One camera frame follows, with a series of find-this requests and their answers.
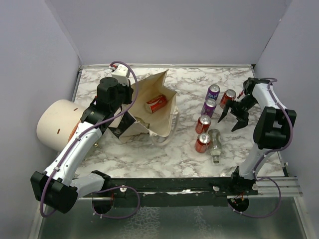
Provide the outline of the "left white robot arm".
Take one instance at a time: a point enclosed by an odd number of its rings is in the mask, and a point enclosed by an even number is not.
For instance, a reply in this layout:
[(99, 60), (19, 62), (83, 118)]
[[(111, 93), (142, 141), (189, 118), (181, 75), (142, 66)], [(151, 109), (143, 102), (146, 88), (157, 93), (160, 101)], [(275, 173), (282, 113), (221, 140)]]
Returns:
[(100, 172), (74, 178), (79, 164), (101, 138), (122, 105), (132, 105), (133, 89), (126, 76), (105, 77), (97, 86), (97, 95), (88, 108), (69, 100), (54, 102), (41, 116), (36, 133), (46, 146), (59, 152), (43, 172), (34, 172), (31, 185), (40, 213), (47, 217), (45, 205), (54, 211), (67, 213), (77, 199), (90, 193), (106, 196), (110, 184)]

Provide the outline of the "purple fanta can two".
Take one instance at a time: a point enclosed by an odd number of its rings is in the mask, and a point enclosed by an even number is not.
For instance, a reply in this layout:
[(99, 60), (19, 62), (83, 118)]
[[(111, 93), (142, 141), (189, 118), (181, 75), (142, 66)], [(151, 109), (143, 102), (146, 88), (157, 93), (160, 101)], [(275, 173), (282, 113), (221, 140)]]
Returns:
[(220, 87), (217, 84), (212, 84), (209, 86), (205, 99), (217, 100), (220, 93)]

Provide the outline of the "red cola can two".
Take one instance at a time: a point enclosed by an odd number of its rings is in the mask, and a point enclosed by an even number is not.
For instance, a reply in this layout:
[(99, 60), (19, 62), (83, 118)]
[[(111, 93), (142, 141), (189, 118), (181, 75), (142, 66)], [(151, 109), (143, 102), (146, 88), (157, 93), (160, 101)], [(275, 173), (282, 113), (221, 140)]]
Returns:
[(220, 107), (223, 109), (229, 100), (234, 100), (235, 98), (236, 92), (233, 89), (226, 90), (221, 98)]

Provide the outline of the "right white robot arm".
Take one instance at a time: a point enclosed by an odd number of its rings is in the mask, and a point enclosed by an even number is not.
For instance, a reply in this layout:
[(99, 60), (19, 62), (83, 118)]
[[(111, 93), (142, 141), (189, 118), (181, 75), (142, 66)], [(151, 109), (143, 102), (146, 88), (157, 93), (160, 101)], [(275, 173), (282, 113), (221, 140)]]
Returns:
[(243, 83), (244, 98), (228, 100), (219, 118), (223, 120), (227, 113), (233, 114), (237, 123), (232, 131), (236, 131), (248, 125), (249, 110), (254, 105), (259, 105), (262, 111), (253, 132), (253, 147), (231, 175), (229, 189), (235, 195), (252, 189), (267, 159), (285, 150), (292, 141), (297, 113), (286, 108), (276, 96), (273, 90), (276, 81), (275, 78), (248, 78)]

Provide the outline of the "beige canvas tote bag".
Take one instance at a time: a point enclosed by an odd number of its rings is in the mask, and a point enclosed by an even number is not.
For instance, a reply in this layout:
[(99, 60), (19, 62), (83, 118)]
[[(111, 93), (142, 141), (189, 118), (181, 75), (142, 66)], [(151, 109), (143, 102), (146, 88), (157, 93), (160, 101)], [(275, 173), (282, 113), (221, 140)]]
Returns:
[[(176, 105), (177, 92), (164, 85), (167, 74), (168, 69), (147, 74), (138, 84), (131, 83), (134, 91), (138, 91), (133, 93), (133, 97), (137, 97), (135, 103), (109, 126), (109, 130), (122, 143), (141, 133), (148, 133), (153, 144), (159, 147), (172, 140), (179, 123), (179, 111)], [(152, 114), (148, 113), (145, 103), (160, 94), (166, 96), (166, 106)], [(136, 119), (149, 123), (150, 128), (145, 128)]]

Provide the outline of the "clear glass bottle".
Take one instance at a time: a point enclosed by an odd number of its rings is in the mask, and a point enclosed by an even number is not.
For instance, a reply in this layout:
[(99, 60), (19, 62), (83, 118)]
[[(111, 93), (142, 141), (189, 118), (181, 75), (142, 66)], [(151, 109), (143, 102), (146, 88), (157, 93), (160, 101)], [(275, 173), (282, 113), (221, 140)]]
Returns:
[(221, 134), (218, 129), (210, 129), (208, 131), (208, 134), (211, 138), (211, 144), (209, 146), (209, 152), (211, 156), (213, 157), (213, 163), (219, 163), (220, 162), (220, 155), (222, 152), (222, 144), (221, 144)]

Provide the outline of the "red cola can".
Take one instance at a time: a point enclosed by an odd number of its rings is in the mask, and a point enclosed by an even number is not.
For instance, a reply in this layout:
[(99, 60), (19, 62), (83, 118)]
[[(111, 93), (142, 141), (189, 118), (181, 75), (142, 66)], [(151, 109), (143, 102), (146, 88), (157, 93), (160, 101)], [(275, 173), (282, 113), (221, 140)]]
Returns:
[(211, 137), (208, 133), (199, 134), (195, 142), (195, 150), (199, 153), (204, 153), (211, 143)]

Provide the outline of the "red cola can four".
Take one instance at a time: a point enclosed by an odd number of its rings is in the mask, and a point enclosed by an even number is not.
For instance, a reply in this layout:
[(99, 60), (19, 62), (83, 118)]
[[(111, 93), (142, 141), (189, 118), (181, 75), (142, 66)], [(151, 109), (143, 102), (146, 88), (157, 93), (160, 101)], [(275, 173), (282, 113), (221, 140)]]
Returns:
[(201, 115), (198, 118), (197, 125), (195, 127), (195, 131), (197, 134), (202, 134), (208, 131), (211, 125), (211, 117), (208, 115)]

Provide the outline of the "purple fanta can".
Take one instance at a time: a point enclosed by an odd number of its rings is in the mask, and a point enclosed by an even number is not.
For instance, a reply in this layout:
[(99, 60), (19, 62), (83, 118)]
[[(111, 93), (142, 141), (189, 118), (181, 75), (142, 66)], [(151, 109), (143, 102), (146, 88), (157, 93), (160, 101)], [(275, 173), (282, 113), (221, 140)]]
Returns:
[(208, 98), (207, 100), (205, 100), (203, 104), (201, 115), (207, 115), (211, 118), (216, 107), (217, 107), (216, 100)]

